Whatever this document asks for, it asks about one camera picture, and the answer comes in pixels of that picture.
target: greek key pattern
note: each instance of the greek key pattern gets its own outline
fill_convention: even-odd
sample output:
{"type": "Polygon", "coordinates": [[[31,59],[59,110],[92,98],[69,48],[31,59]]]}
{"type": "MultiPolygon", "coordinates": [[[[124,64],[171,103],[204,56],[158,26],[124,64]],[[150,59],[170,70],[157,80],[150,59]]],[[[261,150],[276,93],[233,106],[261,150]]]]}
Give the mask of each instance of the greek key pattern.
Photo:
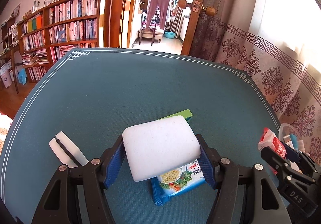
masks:
{"type": "Polygon", "coordinates": [[[216,24],[219,28],[226,30],[238,37],[245,39],[256,47],[260,48],[264,52],[268,53],[270,56],[277,59],[280,63],[282,63],[285,67],[287,67],[297,78],[302,80],[302,83],[309,92],[313,95],[313,97],[318,101],[321,105],[321,85],[319,85],[316,80],[307,72],[307,69],[304,65],[298,61],[294,60],[292,57],[278,49],[274,44],[265,40],[262,37],[256,36],[249,32],[243,31],[236,26],[231,24],[227,24],[222,22],[217,17],[208,17],[204,12],[200,14],[200,18],[204,20],[208,20],[216,24]]]}
{"type": "Polygon", "coordinates": [[[244,74],[244,73],[240,73],[237,71],[232,71],[234,75],[239,76],[240,78],[242,78],[246,83],[251,83],[250,80],[248,79],[248,77],[244,74]]]}
{"type": "Polygon", "coordinates": [[[68,60],[74,60],[76,57],[80,57],[83,55],[88,55],[90,53],[90,51],[78,51],[78,50],[74,50],[70,56],[68,56],[68,60]]]}

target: red and white snack wrapper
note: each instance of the red and white snack wrapper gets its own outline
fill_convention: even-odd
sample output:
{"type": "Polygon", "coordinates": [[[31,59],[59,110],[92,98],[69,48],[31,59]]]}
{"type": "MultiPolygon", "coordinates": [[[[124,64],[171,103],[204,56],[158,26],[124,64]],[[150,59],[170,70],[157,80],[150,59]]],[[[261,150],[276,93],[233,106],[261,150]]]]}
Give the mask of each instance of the red and white snack wrapper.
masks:
{"type": "Polygon", "coordinates": [[[277,136],[272,132],[269,128],[264,128],[261,139],[257,145],[259,151],[261,151],[264,147],[270,147],[273,151],[275,151],[279,156],[283,159],[286,155],[286,150],[277,136]]]}

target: door knob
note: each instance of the door knob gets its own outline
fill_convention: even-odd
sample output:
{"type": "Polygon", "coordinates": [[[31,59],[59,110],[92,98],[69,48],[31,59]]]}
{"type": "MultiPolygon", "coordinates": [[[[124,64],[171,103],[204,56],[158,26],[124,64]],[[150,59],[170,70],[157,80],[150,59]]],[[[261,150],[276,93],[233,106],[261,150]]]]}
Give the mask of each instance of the door knob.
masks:
{"type": "Polygon", "coordinates": [[[216,14],[216,9],[214,7],[204,7],[201,2],[196,0],[192,3],[187,3],[187,0],[179,0],[177,6],[182,9],[189,7],[194,12],[198,12],[198,10],[201,9],[201,11],[205,12],[208,16],[215,16],[216,14]]]}

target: silver bolt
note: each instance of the silver bolt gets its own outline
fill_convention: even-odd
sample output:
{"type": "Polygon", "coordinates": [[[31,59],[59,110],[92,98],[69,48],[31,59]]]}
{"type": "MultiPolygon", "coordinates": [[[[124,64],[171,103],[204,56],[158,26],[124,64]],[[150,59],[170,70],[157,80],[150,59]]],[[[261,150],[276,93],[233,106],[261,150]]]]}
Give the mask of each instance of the silver bolt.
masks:
{"type": "Polygon", "coordinates": [[[100,160],[99,159],[92,159],[91,160],[91,164],[94,164],[94,165],[97,165],[100,163],[100,160]]]}
{"type": "Polygon", "coordinates": [[[65,171],[67,169],[67,166],[66,165],[61,165],[59,167],[59,171],[65,171]]]}
{"type": "Polygon", "coordinates": [[[263,166],[261,164],[256,164],[255,165],[255,168],[258,170],[258,171],[262,171],[263,170],[263,166]]]}
{"type": "Polygon", "coordinates": [[[230,160],[227,159],[227,158],[222,158],[222,159],[221,159],[221,163],[223,163],[223,164],[229,164],[229,163],[230,163],[230,160]]]}

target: purple pants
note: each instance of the purple pants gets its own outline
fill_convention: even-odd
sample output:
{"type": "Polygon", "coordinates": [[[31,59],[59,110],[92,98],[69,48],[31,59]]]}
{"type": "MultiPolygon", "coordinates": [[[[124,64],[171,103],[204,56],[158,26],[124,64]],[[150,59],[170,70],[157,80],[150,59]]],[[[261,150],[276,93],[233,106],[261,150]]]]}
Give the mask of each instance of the purple pants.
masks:
{"type": "Polygon", "coordinates": [[[149,8],[147,11],[147,17],[146,17],[146,28],[150,27],[151,20],[153,19],[158,8],[160,13],[159,27],[160,29],[165,28],[166,16],[167,16],[167,10],[168,10],[169,4],[170,4],[170,0],[150,0],[149,8]]]}

